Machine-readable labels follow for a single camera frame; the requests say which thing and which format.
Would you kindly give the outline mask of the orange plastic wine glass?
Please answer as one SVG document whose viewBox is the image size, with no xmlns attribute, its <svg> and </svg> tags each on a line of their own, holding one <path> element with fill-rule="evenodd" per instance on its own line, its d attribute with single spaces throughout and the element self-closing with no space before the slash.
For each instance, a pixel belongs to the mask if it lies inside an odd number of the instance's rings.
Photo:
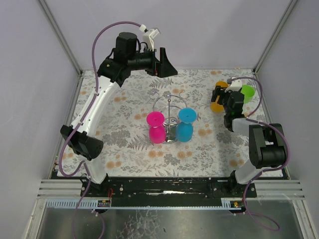
<svg viewBox="0 0 319 239">
<path fill-rule="evenodd" d="M 224 81 L 218 81 L 215 86 L 228 87 L 228 84 Z M 221 113 L 224 111 L 223 106 L 218 103 L 219 98 L 220 96 L 217 96 L 216 100 L 210 104 L 211 110 L 215 113 Z"/>
</svg>

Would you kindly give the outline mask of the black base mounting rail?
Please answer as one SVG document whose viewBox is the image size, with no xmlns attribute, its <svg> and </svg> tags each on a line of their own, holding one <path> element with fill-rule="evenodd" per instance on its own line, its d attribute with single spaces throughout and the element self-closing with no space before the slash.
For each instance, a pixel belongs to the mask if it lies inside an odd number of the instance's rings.
<svg viewBox="0 0 319 239">
<path fill-rule="evenodd" d="M 254 184 L 223 177 L 109 177 L 101 184 L 81 178 L 85 197 L 107 199 L 113 207 L 218 207 L 223 199 L 256 198 Z"/>
</svg>

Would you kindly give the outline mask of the blue plastic wine glass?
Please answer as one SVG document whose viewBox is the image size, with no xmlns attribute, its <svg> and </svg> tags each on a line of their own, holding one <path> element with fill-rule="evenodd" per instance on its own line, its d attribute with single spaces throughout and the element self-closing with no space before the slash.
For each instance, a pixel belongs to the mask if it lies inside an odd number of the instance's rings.
<svg viewBox="0 0 319 239">
<path fill-rule="evenodd" d="M 196 120 L 197 114 L 192 108 L 181 109 L 178 113 L 180 123 L 176 127 L 176 138 L 180 142 L 188 142 L 193 135 L 192 123 Z"/>
</svg>

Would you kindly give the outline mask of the pink plastic wine glass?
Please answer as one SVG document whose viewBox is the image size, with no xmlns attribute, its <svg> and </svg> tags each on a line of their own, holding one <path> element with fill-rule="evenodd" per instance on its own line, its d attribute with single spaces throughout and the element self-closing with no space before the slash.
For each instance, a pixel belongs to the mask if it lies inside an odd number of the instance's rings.
<svg viewBox="0 0 319 239">
<path fill-rule="evenodd" d="M 164 115 L 161 112 L 151 112 L 147 116 L 147 123 L 150 126 L 149 138 L 152 143 L 160 144 L 166 139 L 164 128 Z"/>
</svg>

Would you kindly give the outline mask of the left aluminium frame post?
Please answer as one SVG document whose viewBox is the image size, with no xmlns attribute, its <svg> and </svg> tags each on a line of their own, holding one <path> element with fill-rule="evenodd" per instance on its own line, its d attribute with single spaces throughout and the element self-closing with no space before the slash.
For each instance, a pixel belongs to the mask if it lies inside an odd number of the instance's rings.
<svg viewBox="0 0 319 239">
<path fill-rule="evenodd" d="M 48 20 L 55 36 L 57 37 L 57 40 L 59 41 L 59 43 L 63 49 L 63 51 L 65 52 L 68 60 L 71 62 L 73 69 L 75 70 L 75 72 L 78 75 L 81 75 L 83 73 L 83 70 L 80 67 L 78 61 L 76 60 L 76 58 L 75 58 L 75 56 L 74 56 L 74 54 L 69 46 L 64 34 L 63 34 L 58 22 L 56 21 L 47 1 L 46 0 L 37 0 L 36 2 L 39 4 L 44 16 Z"/>
</svg>

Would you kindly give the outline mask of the aluminium frame post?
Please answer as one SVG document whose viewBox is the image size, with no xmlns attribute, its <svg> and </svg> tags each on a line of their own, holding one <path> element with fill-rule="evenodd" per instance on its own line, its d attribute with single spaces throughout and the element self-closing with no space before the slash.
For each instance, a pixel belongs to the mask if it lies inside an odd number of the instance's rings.
<svg viewBox="0 0 319 239">
<path fill-rule="evenodd" d="M 76 60 L 76 58 L 75 58 L 75 56 L 74 56 L 74 54 L 69 46 L 64 34 L 63 34 L 58 22 L 56 21 L 47 1 L 46 0 L 37 0 L 36 2 L 39 4 L 44 16 L 48 20 L 55 36 L 57 37 L 57 40 L 59 41 L 59 43 L 63 49 L 63 51 L 65 52 L 68 60 L 71 62 L 73 69 L 75 70 L 75 72 L 78 75 L 81 75 L 83 73 L 83 70 L 80 67 L 78 61 Z"/>
<path fill-rule="evenodd" d="M 292 12 L 294 11 L 296 5 L 299 3 L 299 0 L 291 0 L 288 4 L 288 6 L 286 7 L 282 17 L 280 18 L 277 26 L 275 27 L 274 32 L 272 33 L 269 41 L 266 44 L 265 49 L 263 50 L 259 60 L 257 61 L 256 65 L 254 66 L 254 68 L 252 69 L 252 72 L 255 75 L 258 75 L 258 72 L 260 71 L 265 59 L 267 58 L 269 52 L 271 51 L 273 45 L 275 44 L 277 38 L 279 37 L 280 33 L 282 32 L 286 22 L 288 21 L 288 19 L 290 18 Z"/>
</svg>

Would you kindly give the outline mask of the chrome wine glass rack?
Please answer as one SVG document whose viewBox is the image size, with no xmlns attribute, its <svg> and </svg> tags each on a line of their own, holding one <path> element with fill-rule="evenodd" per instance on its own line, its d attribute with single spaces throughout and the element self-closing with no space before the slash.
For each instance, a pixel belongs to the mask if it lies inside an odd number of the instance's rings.
<svg viewBox="0 0 319 239">
<path fill-rule="evenodd" d="M 184 96 L 185 91 L 182 90 L 178 94 L 164 93 L 151 90 L 149 98 L 153 101 L 152 110 L 163 114 L 166 138 L 163 144 L 172 144 L 177 142 L 176 128 L 181 123 L 178 113 L 180 110 L 187 108 L 187 97 Z"/>
</svg>

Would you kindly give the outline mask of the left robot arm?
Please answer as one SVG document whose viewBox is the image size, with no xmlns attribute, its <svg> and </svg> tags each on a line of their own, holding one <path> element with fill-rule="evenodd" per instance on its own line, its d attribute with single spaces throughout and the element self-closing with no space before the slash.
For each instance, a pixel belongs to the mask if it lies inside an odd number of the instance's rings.
<svg viewBox="0 0 319 239">
<path fill-rule="evenodd" d="M 177 75 L 177 70 L 169 62 L 165 48 L 159 49 L 156 58 L 154 39 L 160 34 L 156 28 L 143 34 L 146 46 L 142 50 L 134 33 L 121 32 L 115 47 L 99 66 L 96 85 L 83 109 L 70 126 L 63 125 L 60 133 L 73 152 L 82 157 L 87 177 L 92 183 L 101 184 L 106 178 L 99 155 L 103 141 L 95 137 L 103 111 L 113 95 L 135 70 L 144 70 L 148 75 L 167 78 Z"/>
</svg>

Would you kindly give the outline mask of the right aluminium frame post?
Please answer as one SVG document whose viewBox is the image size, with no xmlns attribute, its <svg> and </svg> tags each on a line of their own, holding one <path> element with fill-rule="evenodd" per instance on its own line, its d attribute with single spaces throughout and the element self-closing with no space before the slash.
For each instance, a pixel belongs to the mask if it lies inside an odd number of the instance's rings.
<svg viewBox="0 0 319 239">
<path fill-rule="evenodd" d="M 292 12 L 294 11 L 296 5 L 299 3 L 299 0 L 291 0 L 288 4 L 288 6 L 286 7 L 282 17 L 280 18 L 277 26 L 275 27 L 274 32 L 272 33 L 269 41 L 266 44 L 265 49 L 263 50 L 259 60 L 257 61 L 256 65 L 254 66 L 254 68 L 252 69 L 252 72 L 255 75 L 258 75 L 258 72 L 260 71 L 265 59 L 267 58 L 269 52 L 271 51 L 273 45 L 275 44 L 277 38 L 279 37 L 280 33 L 282 32 L 286 22 L 288 21 L 288 19 L 290 18 Z"/>
</svg>

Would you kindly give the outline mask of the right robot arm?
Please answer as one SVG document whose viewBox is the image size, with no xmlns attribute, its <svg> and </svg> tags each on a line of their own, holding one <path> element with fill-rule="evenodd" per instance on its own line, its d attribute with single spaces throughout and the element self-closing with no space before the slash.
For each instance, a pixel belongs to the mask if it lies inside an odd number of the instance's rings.
<svg viewBox="0 0 319 239">
<path fill-rule="evenodd" d="M 280 124 L 266 124 L 248 119 L 242 113 L 244 94 L 216 86 L 212 103 L 223 107 L 224 126 L 230 131 L 248 137 L 249 159 L 227 179 L 227 190 L 236 194 L 265 171 L 280 170 L 289 159 L 289 149 Z"/>
</svg>

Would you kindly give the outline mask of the green plastic wine glass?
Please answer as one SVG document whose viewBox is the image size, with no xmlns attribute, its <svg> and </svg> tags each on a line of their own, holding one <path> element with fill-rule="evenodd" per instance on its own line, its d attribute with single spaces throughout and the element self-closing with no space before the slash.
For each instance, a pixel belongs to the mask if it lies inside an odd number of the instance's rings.
<svg viewBox="0 0 319 239">
<path fill-rule="evenodd" d="M 240 91 L 244 95 L 244 104 L 249 103 L 255 95 L 255 90 L 249 85 L 243 85 Z"/>
</svg>

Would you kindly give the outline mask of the floral patterned table mat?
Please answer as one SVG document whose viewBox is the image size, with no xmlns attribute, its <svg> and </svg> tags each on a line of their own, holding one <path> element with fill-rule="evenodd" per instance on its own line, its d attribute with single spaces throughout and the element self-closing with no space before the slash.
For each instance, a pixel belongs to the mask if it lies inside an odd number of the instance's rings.
<svg viewBox="0 0 319 239">
<path fill-rule="evenodd" d="M 253 86 L 249 69 L 180 70 L 170 78 L 134 71 L 111 97 L 92 135 L 103 141 L 99 155 L 110 176 L 213 176 L 227 177 L 248 160 L 248 138 L 229 132 L 223 114 L 210 109 L 211 93 L 218 81 L 242 77 Z M 165 95 L 173 95 L 177 114 L 188 106 L 197 113 L 189 142 L 152 144 L 147 115 L 167 114 Z"/>
</svg>

